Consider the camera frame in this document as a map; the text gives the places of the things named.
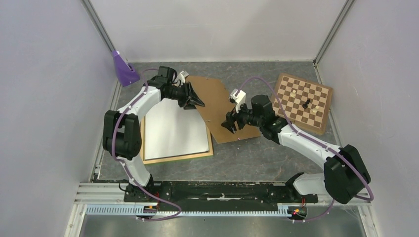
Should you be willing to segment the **brown frame backing board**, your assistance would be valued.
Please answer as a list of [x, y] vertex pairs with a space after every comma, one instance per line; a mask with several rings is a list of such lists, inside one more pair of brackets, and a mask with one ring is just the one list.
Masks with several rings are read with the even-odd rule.
[[188, 76], [186, 81], [191, 83], [199, 99], [204, 102], [204, 107], [197, 106], [196, 109], [218, 144], [260, 136], [258, 128], [253, 126], [246, 126], [236, 133], [221, 126], [226, 120], [226, 114], [232, 111], [235, 105], [229, 101], [230, 93], [220, 79]]

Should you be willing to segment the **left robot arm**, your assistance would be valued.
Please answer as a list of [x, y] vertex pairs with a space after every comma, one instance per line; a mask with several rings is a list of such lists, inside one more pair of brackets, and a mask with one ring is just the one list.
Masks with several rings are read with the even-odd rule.
[[137, 187], [136, 195], [142, 201], [154, 198], [155, 188], [150, 172], [139, 157], [142, 137], [140, 121], [164, 99], [177, 101], [183, 109], [203, 107], [190, 82], [177, 80], [175, 69], [159, 66], [157, 74], [144, 82], [140, 92], [118, 110], [108, 110], [104, 116], [103, 149], [108, 151], [128, 176], [128, 182]]

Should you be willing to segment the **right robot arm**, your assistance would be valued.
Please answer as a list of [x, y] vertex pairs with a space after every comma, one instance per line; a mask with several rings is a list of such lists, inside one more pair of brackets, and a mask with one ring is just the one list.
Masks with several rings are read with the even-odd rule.
[[299, 201], [311, 194], [329, 195], [335, 201], [347, 204], [359, 197], [361, 190], [371, 191], [371, 177], [355, 147], [340, 147], [304, 132], [276, 115], [266, 95], [254, 96], [251, 108], [247, 107], [245, 97], [243, 91], [234, 90], [230, 94], [229, 100], [235, 107], [226, 114], [226, 120], [221, 124], [224, 128], [236, 133], [246, 125], [258, 127], [266, 139], [299, 152], [322, 169], [317, 174], [293, 176], [285, 188], [289, 200]]

